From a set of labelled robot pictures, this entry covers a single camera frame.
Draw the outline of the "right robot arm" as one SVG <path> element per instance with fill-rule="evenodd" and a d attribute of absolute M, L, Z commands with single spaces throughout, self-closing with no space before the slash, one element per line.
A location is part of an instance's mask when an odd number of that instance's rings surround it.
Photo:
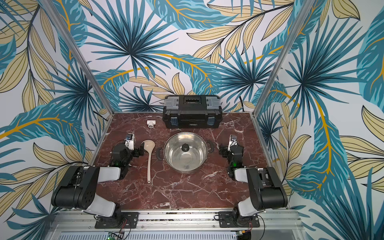
<path fill-rule="evenodd" d="M 263 210 L 285 208 L 288 197 L 275 168 L 251 168 L 243 165 L 244 147 L 241 145 L 223 146 L 219 154 L 228 160 L 229 177 L 248 184 L 250 196 L 237 203 L 230 216 L 235 221 L 244 221 Z"/>

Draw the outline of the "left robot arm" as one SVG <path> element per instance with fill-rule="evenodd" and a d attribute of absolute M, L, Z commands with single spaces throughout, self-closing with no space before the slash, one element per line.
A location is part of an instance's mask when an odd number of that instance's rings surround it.
<path fill-rule="evenodd" d="M 54 190 L 51 204 L 63 209 L 82 210 L 107 224 L 120 224 L 124 221 L 120 205 L 97 195 L 97 185 L 123 180 L 132 159 L 143 155 L 144 144 L 138 149 L 129 149 L 120 142 L 112 149 L 109 166 L 70 167 Z"/>

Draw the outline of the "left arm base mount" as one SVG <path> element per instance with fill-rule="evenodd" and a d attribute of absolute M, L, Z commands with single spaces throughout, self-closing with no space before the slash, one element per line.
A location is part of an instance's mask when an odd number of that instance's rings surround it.
<path fill-rule="evenodd" d="M 135 229 L 139 212 L 122 212 L 112 217 L 97 217 L 95 229 Z"/>

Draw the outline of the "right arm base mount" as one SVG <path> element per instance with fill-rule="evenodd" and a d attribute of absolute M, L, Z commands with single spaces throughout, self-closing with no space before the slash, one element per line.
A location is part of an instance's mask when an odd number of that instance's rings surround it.
<path fill-rule="evenodd" d="M 256 216 L 243 217 L 234 212 L 218 212 L 218 221 L 221 228 L 258 228 L 259 219 Z"/>

